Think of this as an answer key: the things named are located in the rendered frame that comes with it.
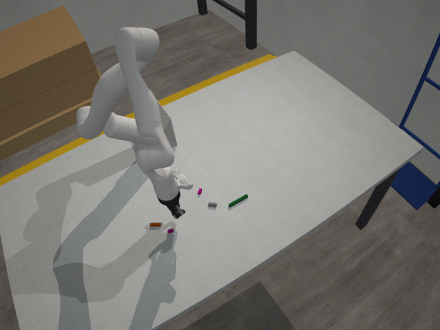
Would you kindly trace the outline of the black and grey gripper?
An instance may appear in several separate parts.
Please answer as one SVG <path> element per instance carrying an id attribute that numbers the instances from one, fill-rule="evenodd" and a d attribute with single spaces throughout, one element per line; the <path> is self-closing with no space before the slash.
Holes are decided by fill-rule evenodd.
<path id="1" fill-rule="evenodd" d="M 176 219 L 181 217 L 186 212 L 185 210 L 180 209 L 179 198 L 180 198 L 180 191 L 178 192 L 177 196 L 174 199 L 171 199 L 169 201 L 163 201 L 158 198 L 159 202 L 167 206 L 167 208 L 171 211 L 171 214 Z"/>

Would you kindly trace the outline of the green rod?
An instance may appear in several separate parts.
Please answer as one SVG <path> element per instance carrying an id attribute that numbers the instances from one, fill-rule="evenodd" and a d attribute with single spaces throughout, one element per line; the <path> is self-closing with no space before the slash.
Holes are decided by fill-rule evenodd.
<path id="1" fill-rule="evenodd" d="M 244 196 L 242 196 L 242 197 L 240 197 L 240 198 L 238 198 L 237 200 L 233 201 L 232 203 L 229 203 L 229 207 L 232 207 L 233 205 L 239 203 L 240 201 L 243 201 L 243 200 L 246 199 L 246 198 L 248 198 L 248 195 L 247 195 L 247 194 L 244 195 Z"/>

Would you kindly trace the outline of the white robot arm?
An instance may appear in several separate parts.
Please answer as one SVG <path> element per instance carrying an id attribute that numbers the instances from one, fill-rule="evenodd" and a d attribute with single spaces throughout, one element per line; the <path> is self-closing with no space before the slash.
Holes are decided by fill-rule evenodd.
<path id="1" fill-rule="evenodd" d="M 104 131 L 108 138 L 146 144 L 135 154 L 137 165 L 151 179 L 157 197 L 169 201 L 177 196 L 179 189 L 190 190 L 193 183 L 171 168 L 175 156 L 162 127 L 160 109 L 140 75 L 155 57 L 159 45 L 159 36 L 152 29 L 121 28 L 115 36 L 119 63 L 100 77 L 91 106 L 79 108 L 76 119 L 79 135 L 87 140 Z M 135 119 L 113 112 L 127 90 Z M 158 144 L 152 144 L 155 140 Z"/>

